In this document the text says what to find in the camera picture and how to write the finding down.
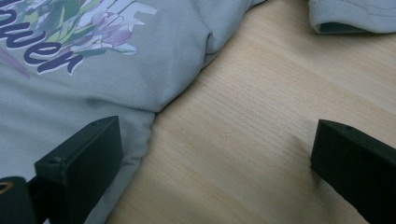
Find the purple flower illustration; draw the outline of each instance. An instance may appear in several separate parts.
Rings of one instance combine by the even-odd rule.
[[[79,53],[83,50],[114,49],[123,54],[135,54],[136,49],[126,44],[132,37],[129,25],[124,18],[111,13],[101,11],[92,17],[92,24],[96,25],[91,34],[85,35],[73,42],[71,50]]]

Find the light wood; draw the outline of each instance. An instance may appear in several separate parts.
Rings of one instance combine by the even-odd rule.
[[[396,35],[317,35],[306,0],[251,9],[152,125],[107,223],[366,223],[310,169],[319,119],[396,147]]]

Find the wood grain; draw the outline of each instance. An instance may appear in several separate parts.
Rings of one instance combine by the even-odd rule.
[[[396,35],[317,35],[305,0],[251,9],[151,127],[107,223],[366,223],[310,169],[319,119],[396,147]]]

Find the fabric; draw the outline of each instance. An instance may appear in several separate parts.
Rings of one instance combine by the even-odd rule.
[[[396,32],[394,0],[310,0],[310,22],[320,34]]]
[[[119,116],[124,158],[87,223],[103,223],[147,153],[149,127],[264,0],[0,2],[0,176],[86,124]]]

